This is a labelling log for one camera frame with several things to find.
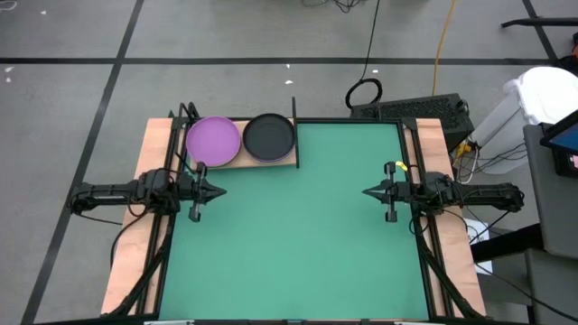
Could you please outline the black beam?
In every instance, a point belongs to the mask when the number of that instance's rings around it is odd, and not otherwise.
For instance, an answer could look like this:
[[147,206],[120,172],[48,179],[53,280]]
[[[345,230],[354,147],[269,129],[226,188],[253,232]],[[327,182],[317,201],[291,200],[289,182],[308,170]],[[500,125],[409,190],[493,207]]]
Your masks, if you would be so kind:
[[492,237],[471,245],[475,263],[486,262],[506,255],[523,253],[528,249],[544,248],[542,230],[539,223],[519,230]]

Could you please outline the white trash bin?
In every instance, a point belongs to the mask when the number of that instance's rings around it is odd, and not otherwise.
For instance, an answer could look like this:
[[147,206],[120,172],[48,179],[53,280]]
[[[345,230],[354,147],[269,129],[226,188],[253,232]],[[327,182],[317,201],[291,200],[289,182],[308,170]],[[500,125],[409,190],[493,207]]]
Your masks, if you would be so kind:
[[552,67],[532,68],[503,87],[505,97],[471,134],[477,168],[505,174],[525,164],[526,125],[554,125],[578,109],[578,77]]

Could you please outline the black round plate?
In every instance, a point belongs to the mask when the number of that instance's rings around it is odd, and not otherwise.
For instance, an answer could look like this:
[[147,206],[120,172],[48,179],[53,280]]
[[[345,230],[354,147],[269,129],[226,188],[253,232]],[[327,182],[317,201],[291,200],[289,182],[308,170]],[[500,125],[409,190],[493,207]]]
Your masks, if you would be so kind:
[[243,130],[248,154],[263,163],[283,160],[294,148],[295,130],[284,116],[267,113],[251,119]]

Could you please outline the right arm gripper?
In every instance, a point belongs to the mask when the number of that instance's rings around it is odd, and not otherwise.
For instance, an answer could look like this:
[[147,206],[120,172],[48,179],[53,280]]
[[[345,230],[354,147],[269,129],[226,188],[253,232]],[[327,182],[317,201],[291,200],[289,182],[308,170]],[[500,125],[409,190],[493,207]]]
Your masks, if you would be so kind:
[[410,203],[416,193],[416,185],[411,181],[395,181],[395,173],[398,169],[405,173],[407,177],[411,176],[410,168],[404,172],[401,168],[395,165],[395,162],[387,162],[384,165],[386,179],[381,181],[379,185],[373,186],[366,191],[385,191],[385,194],[379,192],[366,192],[366,195],[377,199],[381,204],[387,204],[388,210],[385,214],[386,222],[397,222],[397,212],[395,203],[402,201]]

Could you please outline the black stand leg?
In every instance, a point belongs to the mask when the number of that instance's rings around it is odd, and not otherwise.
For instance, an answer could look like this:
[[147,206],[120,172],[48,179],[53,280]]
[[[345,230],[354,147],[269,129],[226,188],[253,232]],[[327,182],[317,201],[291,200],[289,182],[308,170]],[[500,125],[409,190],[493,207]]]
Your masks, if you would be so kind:
[[545,18],[545,17],[537,17],[537,18],[524,18],[524,19],[517,19],[508,22],[502,23],[500,26],[502,28],[507,28],[514,25],[520,26],[571,26],[571,27],[578,27],[578,17],[558,17],[558,18]]

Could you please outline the black aluminium table frame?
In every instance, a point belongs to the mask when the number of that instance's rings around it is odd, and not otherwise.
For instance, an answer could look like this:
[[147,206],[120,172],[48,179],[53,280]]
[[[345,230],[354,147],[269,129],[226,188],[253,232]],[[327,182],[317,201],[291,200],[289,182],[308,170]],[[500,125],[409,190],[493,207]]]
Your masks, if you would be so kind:
[[[350,118],[317,118],[325,123],[353,123],[353,124],[368,124],[375,122],[368,119],[355,120]],[[450,170],[449,158],[442,158],[443,133],[442,126],[438,119],[420,119],[416,120],[416,127],[418,135],[410,135],[410,130],[406,129],[404,139],[412,141],[412,139],[421,140],[424,146],[424,165],[427,169],[438,169],[440,172],[448,172]],[[167,150],[172,149],[170,142],[170,132],[172,130],[172,119],[165,118],[150,118],[146,123],[144,138],[140,149],[140,154],[136,164],[135,177],[142,172],[150,169],[163,167],[165,156],[168,158],[175,158],[172,153],[167,153]],[[176,146],[179,153],[184,153],[184,149],[180,145],[184,143],[184,131],[174,130],[177,132]],[[452,220],[452,214],[444,212],[437,221],[437,233],[441,239],[443,249],[443,261],[445,262],[448,275],[454,281],[458,290],[468,300],[468,303],[476,311],[486,314],[484,301],[481,295],[479,281],[474,279],[475,267],[473,265],[472,255],[466,252],[466,232],[459,229],[459,223]],[[153,233],[154,215],[147,214],[139,222],[136,222],[130,229],[126,230],[120,238],[117,248],[113,248],[115,257],[113,259],[113,266],[108,278],[107,289],[101,307],[101,314],[108,313],[115,309],[118,304],[124,299],[132,286],[136,283],[138,277],[145,269],[145,258],[148,252],[148,245],[150,239],[164,239],[166,228],[168,225],[168,217],[161,217],[160,235],[151,235]],[[144,293],[152,293],[152,297],[145,299],[144,312],[153,312],[154,302],[160,302],[160,293],[156,293],[156,289],[160,290],[160,271],[153,276],[152,282],[145,286]],[[439,312],[442,315],[441,303],[441,285],[438,285],[439,280],[432,280],[432,286],[435,287],[434,293],[434,313]]]

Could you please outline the green table mat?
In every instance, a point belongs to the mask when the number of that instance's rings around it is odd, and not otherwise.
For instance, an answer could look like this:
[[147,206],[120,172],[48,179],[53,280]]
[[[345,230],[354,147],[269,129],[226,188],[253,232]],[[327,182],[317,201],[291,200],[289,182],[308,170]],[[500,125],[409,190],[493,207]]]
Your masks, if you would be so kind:
[[389,124],[301,124],[299,165],[212,170],[225,194],[178,215],[164,320],[424,319],[407,205],[366,189],[402,157]]

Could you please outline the white paper sheet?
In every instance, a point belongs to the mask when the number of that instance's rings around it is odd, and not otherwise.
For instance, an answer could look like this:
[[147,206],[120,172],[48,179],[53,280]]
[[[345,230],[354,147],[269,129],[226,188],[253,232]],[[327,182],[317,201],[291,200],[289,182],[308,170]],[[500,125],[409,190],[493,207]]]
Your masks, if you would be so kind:
[[[487,230],[486,223],[468,218],[465,219],[465,222],[468,239],[472,245],[489,239],[489,231]],[[475,268],[478,274],[489,275],[492,271],[492,262],[487,261],[476,263]]]

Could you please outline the black frame wooden shelf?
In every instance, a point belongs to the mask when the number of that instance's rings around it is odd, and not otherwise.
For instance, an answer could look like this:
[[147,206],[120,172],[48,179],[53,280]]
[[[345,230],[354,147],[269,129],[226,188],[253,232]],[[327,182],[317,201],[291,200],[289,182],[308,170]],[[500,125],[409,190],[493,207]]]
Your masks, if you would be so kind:
[[[194,122],[201,121],[197,110],[194,108],[192,102],[188,106],[183,103],[179,107],[179,115],[176,116],[173,112],[169,113],[169,117],[172,119],[172,129],[181,128],[184,133],[187,134]],[[260,162],[252,158],[247,152],[243,143],[243,131],[247,124],[250,122],[249,119],[245,117],[231,117],[233,124],[236,126],[239,134],[240,146],[237,155],[230,161],[220,166],[213,166],[214,170],[218,169],[240,169],[240,168],[263,168],[263,167],[274,167],[274,166],[296,166],[299,167],[298,159],[298,141],[296,132],[296,122],[289,118],[288,121],[292,124],[292,129],[294,130],[294,148],[289,153],[289,155],[279,162]]]

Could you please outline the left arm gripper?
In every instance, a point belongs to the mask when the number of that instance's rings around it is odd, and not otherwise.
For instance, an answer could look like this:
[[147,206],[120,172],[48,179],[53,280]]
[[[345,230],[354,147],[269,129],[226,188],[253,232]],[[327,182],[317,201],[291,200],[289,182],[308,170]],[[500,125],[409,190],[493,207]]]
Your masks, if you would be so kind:
[[206,165],[198,162],[195,169],[180,172],[175,181],[176,208],[174,214],[181,211],[181,202],[192,201],[189,210],[189,219],[192,222],[200,222],[200,204],[206,205],[210,201],[223,196],[224,189],[210,184],[206,179]]

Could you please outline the black screen device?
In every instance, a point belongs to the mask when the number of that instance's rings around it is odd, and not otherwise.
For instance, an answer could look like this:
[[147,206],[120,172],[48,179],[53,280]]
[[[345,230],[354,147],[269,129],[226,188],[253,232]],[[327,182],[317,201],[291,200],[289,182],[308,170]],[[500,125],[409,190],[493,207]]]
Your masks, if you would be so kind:
[[556,173],[578,179],[578,109],[556,124],[542,127],[540,144],[551,150]]

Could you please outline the grey cabinet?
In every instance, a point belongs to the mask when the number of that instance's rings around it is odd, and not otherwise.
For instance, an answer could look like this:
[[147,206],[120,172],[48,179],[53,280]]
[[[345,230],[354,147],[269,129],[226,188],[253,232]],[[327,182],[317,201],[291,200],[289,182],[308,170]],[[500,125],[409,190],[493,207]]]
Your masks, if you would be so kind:
[[523,133],[543,243],[525,252],[536,321],[578,325],[578,179],[556,174],[540,126]]

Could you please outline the black perforated computer case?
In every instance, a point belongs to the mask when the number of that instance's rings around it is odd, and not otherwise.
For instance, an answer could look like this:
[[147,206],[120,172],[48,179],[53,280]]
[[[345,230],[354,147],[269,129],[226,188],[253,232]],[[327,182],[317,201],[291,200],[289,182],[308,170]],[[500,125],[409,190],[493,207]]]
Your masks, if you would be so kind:
[[457,93],[354,106],[350,109],[350,116],[376,120],[438,119],[449,152],[474,131],[469,105]]

